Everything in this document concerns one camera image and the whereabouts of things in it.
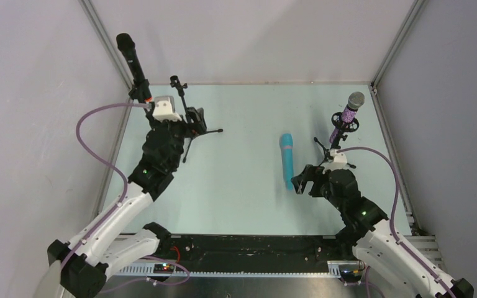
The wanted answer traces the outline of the black microphone orange end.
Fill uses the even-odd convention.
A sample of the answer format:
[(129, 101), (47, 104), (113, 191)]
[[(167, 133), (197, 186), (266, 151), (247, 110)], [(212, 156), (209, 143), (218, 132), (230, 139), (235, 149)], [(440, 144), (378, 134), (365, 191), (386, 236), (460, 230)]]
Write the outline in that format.
[(137, 56), (137, 51), (135, 48), (135, 42), (132, 40), (132, 37), (127, 33), (121, 33), (116, 36), (117, 48), (124, 57), (127, 66), (133, 77), (136, 81), (143, 81), (146, 79), (139, 58)]

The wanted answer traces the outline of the black round base stand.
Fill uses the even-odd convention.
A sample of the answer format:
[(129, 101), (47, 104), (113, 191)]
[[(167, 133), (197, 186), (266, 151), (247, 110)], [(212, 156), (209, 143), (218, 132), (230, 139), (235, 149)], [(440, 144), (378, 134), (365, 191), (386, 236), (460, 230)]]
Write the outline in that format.
[(148, 79), (144, 79), (143, 81), (134, 80), (132, 89), (129, 91), (129, 96), (132, 100), (138, 101), (138, 103), (149, 105), (153, 98)]

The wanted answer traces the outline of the shock mount tripod stand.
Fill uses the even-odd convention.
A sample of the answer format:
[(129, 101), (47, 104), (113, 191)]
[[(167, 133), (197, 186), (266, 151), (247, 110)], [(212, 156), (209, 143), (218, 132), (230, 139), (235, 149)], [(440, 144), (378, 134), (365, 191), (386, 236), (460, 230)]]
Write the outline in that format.
[(347, 161), (347, 157), (344, 153), (340, 152), (340, 142), (345, 141), (348, 137), (348, 133), (357, 131), (360, 126), (355, 115), (355, 111), (336, 112), (332, 115), (331, 121), (335, 129), (329, 137), (329, 149), (327, 149), (317, 137), (314, 137), (314, 142), (320, 146), (324, 154), (324, 159), (320, 162), (319, 166), (323, 167), (325, 171), (328, 169), (342, 169), (344, 167), (351, 169), (357, 168)]

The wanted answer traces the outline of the tall black tripod stand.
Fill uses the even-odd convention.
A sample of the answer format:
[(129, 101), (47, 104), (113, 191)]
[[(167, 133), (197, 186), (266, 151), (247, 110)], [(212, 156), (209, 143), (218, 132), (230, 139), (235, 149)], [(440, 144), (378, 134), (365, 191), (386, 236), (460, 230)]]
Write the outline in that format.
[[(178, 96), (181, 98), (181, 101), (182, 101), (182, 104), (183, 104), (183, 108), (184, 108), (184, 114), (185, 114), (185, 121), (188, 123), (188, 124), (191, 124), (192, 121), (191, 119), (189, 118), (189, 107), (187, 106), (186, 104), (186, 99), (185, 99), (185, 89), (188, 88), (188, 84), (187, 83), (181, 83), (181, 81), (179, 80), (179, 78), (176, 76), (176, 75), (173, 75), (170, 77), (170, 86), (172, 88), (175, 88), (178, 92)], [(207, 135), (207, 134), (210, 134), (210, 133), (222, 133), (224, 130), (223, 129), (216, 129), (216, 130), (208, 130), (207, 128), (207, 132), (203, 135)], [(195, 138), (189, 138), (189, 142), (188, 142), (188, 147), (185, 151), (185, 154), (184, 154), (184, 157), (182, 159), (182, 162), (183, 163), (186, 163), (187, 162), (187, 158), (188, 158), (188, 153), (190, 151), (190, 148), (191, 148), (191, 144), (193, 142)]]

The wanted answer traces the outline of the blue microphone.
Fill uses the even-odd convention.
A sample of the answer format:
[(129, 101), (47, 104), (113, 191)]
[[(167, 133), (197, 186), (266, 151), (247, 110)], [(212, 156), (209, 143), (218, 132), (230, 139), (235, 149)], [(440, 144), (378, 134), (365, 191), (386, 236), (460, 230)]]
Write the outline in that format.
[(293, 189), (291, 179), (294, 176), (293, 165), (293, 138), (290, 133), (282, 134), (279, 142), (283, 164), (283, 179), (287, 190)]

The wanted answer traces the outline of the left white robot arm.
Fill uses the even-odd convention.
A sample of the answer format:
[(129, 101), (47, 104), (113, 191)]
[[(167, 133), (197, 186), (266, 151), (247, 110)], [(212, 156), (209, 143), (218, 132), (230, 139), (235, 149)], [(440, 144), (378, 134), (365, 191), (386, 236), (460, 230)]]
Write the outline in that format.
[(96, 297), (113, 275), (155, 254), (169, 237), (167, 229), (150, 223), (130, 238), (116, 239), (169, 186), (184, 153), (185, 139), (198, 134), (199, 129), (169, 103), (140, 107), (148, 109), (146, 116), (151, 125), (142, 159), (129, 176), (107, 164), (120, 175), (121, 193), (70, 240), (55, 240), (48, 247), (50, 266), (59, 270), (59, 286), (73, 297)]

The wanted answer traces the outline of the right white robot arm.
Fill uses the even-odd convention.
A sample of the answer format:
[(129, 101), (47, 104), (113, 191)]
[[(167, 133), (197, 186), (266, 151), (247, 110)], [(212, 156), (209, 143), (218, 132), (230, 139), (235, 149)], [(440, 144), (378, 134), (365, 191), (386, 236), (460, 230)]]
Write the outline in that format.
[(311, 197), (327, 199), (340, 212), (345, 227), (336, 240), (396, 289), (409, 297), (473, 297), (466, 279), (451, 277), (391, 229), (387, 214), (361, 195), (350, 170), (307, 165), (291, 179), (298, 194), (309, 182)]

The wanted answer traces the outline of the purple glitter microphone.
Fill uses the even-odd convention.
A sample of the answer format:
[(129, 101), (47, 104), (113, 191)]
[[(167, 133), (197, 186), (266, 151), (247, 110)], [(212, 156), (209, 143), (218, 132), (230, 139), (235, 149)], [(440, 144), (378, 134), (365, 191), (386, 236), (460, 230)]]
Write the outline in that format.
[(346, 133), (352, 133), (358, 130), (360, 124), (355, 116), (364, 103), (365, 95), (356, 91), (349, 95), (348, 103), (344, 110), (332, 115), (331, 122), (334, 125), (334, 131), (329, 138), (329, 142), (332, 145), (341, 139), (345, 140)]

